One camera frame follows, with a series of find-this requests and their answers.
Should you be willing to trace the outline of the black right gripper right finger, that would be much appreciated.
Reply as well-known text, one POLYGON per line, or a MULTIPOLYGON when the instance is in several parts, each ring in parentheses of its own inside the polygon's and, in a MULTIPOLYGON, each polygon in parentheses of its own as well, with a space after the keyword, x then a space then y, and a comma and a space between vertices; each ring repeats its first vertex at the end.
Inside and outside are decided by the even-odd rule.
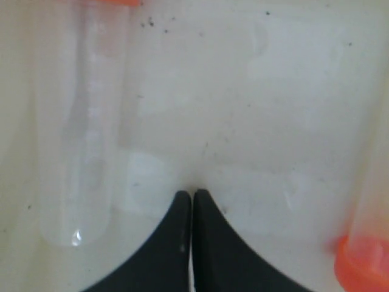
POLYGON ((308 291, 250 248, 225 219, 208 190, 195 192, 192 215, 196 291, 308 291))

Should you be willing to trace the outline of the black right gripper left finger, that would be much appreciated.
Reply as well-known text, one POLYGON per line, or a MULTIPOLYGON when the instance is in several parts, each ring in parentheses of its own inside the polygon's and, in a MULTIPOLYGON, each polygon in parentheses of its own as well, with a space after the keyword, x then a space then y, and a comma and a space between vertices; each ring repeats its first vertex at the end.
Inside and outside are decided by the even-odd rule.
POLYGON ((145 243, 87 291, 189 291, 191 197, 178 191, 145 243))

